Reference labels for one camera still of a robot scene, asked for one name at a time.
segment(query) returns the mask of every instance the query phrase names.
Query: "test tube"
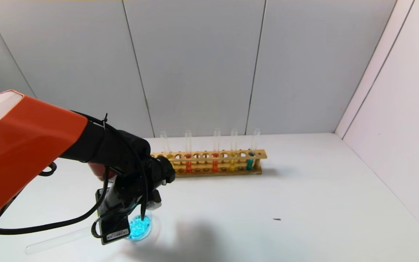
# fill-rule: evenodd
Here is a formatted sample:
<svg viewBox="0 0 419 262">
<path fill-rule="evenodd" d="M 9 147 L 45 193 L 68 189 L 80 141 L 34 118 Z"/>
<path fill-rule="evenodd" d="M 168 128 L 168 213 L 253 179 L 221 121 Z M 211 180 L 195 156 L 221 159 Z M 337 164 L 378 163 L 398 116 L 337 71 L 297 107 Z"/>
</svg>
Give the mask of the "test tube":
<svg viewBox="0 0 419 262">
<path fill-rule="evenodd" d="M 213 139 L 213 158 L 217 158 L 219 156 L 219 139 L 221 137 L 221 130 L 216 128 L 214 130 L 214 139 Z M 218 161 L 213 161 L 213 167 L 211 168 L 213 172 L 218 171 Z"/>
<path fill-rule="evenodd" d="M 59 237 L 54 237 L 52 239 L 29 245 L 25 248 L 25 254 L 31 255 L 38 252 L 42 252 L 47 249 L 52 249 L 54 247 L 58 247 L 60 245 L 76 241 L 80 238 L 87 237 L 89 235 L 91 235 L 91 227 L 85 227 L 84 229 L 79 229 Z"/>
<path fill-rule="evenodd" d="M 192 131 L 185 131 L 185 158 L 189 159 L 192 157 Z M 192 172 L 192 161 L 186 162 L 186 172 Z"/>
<path fill-rule="evenodd" d="M 260 129 L 255 128 L 253 132 L 253 137 L 251 138 L 251 146 L 250 152 L 248 153 L 249 156 L 255 156 L 256 148 L 258 147 L 258 138 L 260 137 Z M 247 161 L 247 170 L 251 170 L 253 168 L 253 159 L 248 159 Z"/>
<path fill-rule="evenodd" d="M 166 158 L 171 160 L 173 158 L 173 155 L 171 154 L 171 150 L 169 148 L 169 141 L 168 141 L 168 135 L 166 134 L 166 131 L 161 131 L 161 141 L 163 142 L 163 150 L 166 154 Z"/>
<path fill-rule="evenodd" d="M 231 157 L 236 157 L 237 156 L 237 129 L 234 128 L 231 131 Z M 236 161 L 235 160 L 230 160 L 229 161 L 229 170 L 230 171 L 235 171 L 236 170 Z"/>
</svg>

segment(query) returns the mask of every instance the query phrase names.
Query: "barcode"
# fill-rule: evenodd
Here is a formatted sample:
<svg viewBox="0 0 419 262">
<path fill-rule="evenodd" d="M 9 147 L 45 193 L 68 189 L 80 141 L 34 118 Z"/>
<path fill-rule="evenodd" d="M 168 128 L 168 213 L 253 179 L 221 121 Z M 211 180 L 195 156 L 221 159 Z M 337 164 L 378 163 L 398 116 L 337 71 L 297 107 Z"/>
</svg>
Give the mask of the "barcode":
<svg viewBox="0 0 419 262">
<path fill-rule="evenodd" d="M 121 231 L 117 231 L 117 232 L 113 232 L 111 234 L 108 234 L 106 236 L 106 240 L 115 239 L 115 238 L 118 238 L 118 237 L 121 237 L 121 236 L 127 235 L 127 234 L 129 234 L 128 229 L 123 229 Z"/>
</svg>

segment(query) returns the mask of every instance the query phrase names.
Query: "blue beads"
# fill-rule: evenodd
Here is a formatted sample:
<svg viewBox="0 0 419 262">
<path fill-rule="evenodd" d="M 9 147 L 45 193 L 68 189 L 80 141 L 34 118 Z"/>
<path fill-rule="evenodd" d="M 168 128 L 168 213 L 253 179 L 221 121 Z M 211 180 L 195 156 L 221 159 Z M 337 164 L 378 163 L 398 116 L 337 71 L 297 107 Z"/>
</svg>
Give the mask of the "blue beads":
<svg viewBox="0 0 419 262">
<path fill-rule="evenodd" d="M 138 241 L 145 238 L 151 231 L 151 219 L 145 216 L 143 221 L 141 217 L 135 216 L 130 222 L 130 235 L 128 238 L 132 241 Z"/>
</svg>

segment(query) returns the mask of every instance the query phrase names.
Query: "test tube rack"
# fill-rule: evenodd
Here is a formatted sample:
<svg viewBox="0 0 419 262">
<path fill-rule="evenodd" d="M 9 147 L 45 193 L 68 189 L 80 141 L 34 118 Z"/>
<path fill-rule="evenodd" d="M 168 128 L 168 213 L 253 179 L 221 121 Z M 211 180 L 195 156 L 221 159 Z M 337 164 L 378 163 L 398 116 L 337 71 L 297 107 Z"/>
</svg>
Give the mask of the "test tube rack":
<svg viewBox="0 0 419 262">
<path fill-rule="evenodd" d="M 236 156 L 231 156 L 234 151 L 221 150 L 218 152 L 218 157 L 213 157 L 214 151 L 194 151 L 191 152 L 190 158 L 185 158 L 189 152 L 160 152 L 152 153 L 151 156 L 164 156 L 172 164 L 176 170 L 176 177 L 205 177 L 205 176 L 233 176 L 233 175 L 252 175 L 261 174 L 261 159 L 266 159 L 268 156 L 263 149 L 258 150 L 238 150 L 235 151 Z M 251 170 L 247 169 L 247 163 L 252 159 L 253 167 Z M 235 171 L 230 170 L 230 162 L 234 160 Z M 192 162 L 192 171 L 186 171 L 186 162 Z M 218 171 L 213 171 L 213 161 L 218 161 Z"/>
</svg>

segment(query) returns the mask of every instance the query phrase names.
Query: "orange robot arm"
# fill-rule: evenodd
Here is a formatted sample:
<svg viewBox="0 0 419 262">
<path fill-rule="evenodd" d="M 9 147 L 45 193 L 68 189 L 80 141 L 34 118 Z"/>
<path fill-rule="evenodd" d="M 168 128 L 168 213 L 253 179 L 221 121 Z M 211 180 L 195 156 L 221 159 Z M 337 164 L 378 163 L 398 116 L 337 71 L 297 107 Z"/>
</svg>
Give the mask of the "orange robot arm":
<svg viewBox="0 0 419 262">
<path fill-rule="evenodd" d="M 161 198 L 156 188 L 175 179 L 172 165 L 163 157 L 150 156 L 149 143 L 133 134 L 118 131 L 91 116 L 68 111 L 16 91 L 0 94 L 0 209 L 13 199 L 35 176 L 44 175 L 58 158 L 92 165 L 95 175 L 103 171 L 103 189 L 96 192 L 97 203 L 86 214 L 64 222 L 24 229 L 0 229 L 0 234 L 26 234 L 79 222 L 98 210 L 92 234 L 108 244 L 130 232 L 127 216 L 141 204 L 156 208 Z M 111 188 L 107 178 L 117 174 Z"/>
</svg>

